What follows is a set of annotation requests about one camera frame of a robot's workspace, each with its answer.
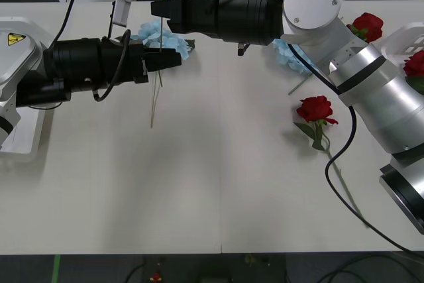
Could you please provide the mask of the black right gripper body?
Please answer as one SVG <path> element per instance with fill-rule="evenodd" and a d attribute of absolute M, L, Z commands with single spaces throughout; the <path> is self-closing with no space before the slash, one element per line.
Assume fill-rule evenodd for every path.
<path fill-rule="evenodd" d="M 178 34 L 218 34 L 216 12 L 208 11 L 210 0 L 168 0 L 170 17 L 167 24 Z"/>

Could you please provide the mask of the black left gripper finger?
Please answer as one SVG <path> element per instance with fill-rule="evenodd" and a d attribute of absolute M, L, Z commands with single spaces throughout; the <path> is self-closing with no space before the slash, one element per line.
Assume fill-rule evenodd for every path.
<path fill-rule="evenodd" d="M 155 72 L 181 66 L 182 58 L 178 52 L 150 52 L 146 53 L 142 61 L 147 72 Z"/>
<path fill-rule="evenodd" d="M 143 48 L 145 54 L 178 54 L 173 48 Z"/>

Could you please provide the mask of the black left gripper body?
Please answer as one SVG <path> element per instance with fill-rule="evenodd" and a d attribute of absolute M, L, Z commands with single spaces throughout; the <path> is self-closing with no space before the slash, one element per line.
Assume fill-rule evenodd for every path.
<path fill-rule="evenodd" d="M 101 61 L 102 61 L 102 86 L 107 86 L 117 70 L 121 54 L 123 52 L 123 42 L 121 37 L 117 39 L 101 39 Z M 143 74 L 144 46 L 140 40 L 130 40 L 120 75 L 115 85 L 125 82 L 145 83 L 148 81 L 147 75 Z"/>

